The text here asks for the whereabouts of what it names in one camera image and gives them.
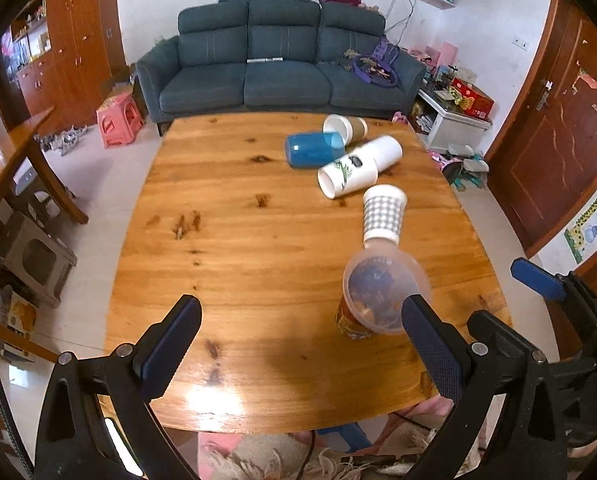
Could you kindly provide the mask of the clear plastic printed cup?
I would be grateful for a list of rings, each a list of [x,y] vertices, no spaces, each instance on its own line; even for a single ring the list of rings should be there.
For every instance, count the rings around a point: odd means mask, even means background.
[[[338,329],[352,339],[402,334],[402,306],[413,295],[432,300],[428,275],[412,255],[399,248],[365,248],[346,264]]]

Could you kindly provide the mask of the checkered paper cup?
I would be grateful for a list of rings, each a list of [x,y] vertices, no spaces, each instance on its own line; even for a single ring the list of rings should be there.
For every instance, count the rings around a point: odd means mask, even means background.
[[[377,243],[399,246],[407,206],[403,190],[391,184],[373,185],[363,196],[364,248]]]

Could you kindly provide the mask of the white bamboo print paper cup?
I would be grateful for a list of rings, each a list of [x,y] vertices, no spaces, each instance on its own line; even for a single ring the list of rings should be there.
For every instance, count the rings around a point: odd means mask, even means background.
[[[329,200],[335,200],[369,188],[382,171],[395,165],[403,155],[402,145],[394,136],[379,136],[319,168],[320,190]]]

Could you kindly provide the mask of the brown sleeve paper cup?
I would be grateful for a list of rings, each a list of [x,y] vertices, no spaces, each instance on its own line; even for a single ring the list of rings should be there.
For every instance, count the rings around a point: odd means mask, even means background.
[[[364,118],[328,115],[323,121],[323,131],[341,136],[344,146],[361,142],[368,134],[368,125]]]

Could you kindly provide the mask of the blue plastic cup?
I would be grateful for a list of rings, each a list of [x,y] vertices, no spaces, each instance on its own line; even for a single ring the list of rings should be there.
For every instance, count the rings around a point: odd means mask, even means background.
[[[345,154],[345,143],[336,132],[304,132],[284,141],[286,162],[292,168],[320,168]]]

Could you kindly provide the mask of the brown wooden door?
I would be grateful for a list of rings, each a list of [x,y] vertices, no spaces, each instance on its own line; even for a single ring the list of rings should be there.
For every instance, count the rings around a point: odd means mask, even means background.
[[[550,0],[535,60],[486,156],[487,185],[529,256],[597,190],[597,27]]]

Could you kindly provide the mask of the grey plastic stool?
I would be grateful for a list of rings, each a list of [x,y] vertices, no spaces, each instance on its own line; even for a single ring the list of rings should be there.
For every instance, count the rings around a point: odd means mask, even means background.
[[[75,266],[77,257],[70,248],[25,214],[12,214],[0,234],[0,268],[14,274],[42,304],[59,307],[67,275]]]

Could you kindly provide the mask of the red gift box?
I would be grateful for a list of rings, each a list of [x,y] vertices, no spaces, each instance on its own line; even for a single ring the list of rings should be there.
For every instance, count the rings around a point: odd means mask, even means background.
[[[454,78],[448,87],[451,99],[468,116],[487,119],[494,101],[475,84]]]

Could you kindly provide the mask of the white low cabinet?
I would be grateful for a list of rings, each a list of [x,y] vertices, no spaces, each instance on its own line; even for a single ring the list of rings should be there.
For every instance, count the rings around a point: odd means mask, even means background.
[[[489,120],[463,113],[425,87],[419,89],[408,120],[425,148],[438,152],[451,144],[477,148],[492,127]]]

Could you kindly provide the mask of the wooden side table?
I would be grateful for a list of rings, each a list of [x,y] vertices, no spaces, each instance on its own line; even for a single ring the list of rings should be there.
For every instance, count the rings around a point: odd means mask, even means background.
[[[49,166],[39,143],[35,140],[39,128],[51,117],[54,107],[33,115],[8,133],[8,137],[0,143],[0,202],[10,190],[14,174],[25,159],[35,168],[38,177],[49,192],[52,200],[65,212],[72,221],[87,224],[89,217],[71,198],[66,187]]]

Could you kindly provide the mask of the purple bag on sofa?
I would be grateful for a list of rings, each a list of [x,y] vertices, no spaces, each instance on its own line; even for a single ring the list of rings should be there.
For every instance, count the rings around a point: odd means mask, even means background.
[[[395,62],[399,50],[387,37],[382,37],[369,55],[358,55],[353,59],[353,73],[366,84],[381,88],[394,88],[399,83]]]

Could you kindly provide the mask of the pink plastic stool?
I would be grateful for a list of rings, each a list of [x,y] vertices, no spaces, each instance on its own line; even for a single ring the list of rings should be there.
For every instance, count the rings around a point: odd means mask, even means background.
[[[97,109],[97,121],[104,148],[134,143],[144,120],[129,91],[109,96]]]

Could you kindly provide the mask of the dark blue sofa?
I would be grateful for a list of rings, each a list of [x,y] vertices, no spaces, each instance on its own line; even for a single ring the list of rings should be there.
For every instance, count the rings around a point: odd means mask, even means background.
[[[425,66],[399,49],[396,87],[358,78],[353,59],[373,51],[384,27],[381,14],[337,2],[194,6],[179,13],[176,36],[139,58],[136,73],[158,128],[237,110],[390,118],[411,110]]]

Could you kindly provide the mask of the wooden wardrobe cabinet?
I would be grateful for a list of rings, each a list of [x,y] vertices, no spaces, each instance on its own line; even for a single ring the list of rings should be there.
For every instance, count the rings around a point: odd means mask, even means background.
[[[52,110],[39,132],[94,125],[126,68],[117,0],[30,0],[11,24],[14,38],[30,41],[29,16],[41,18],[49,50],[18,63],[14,75],[29,114]]]

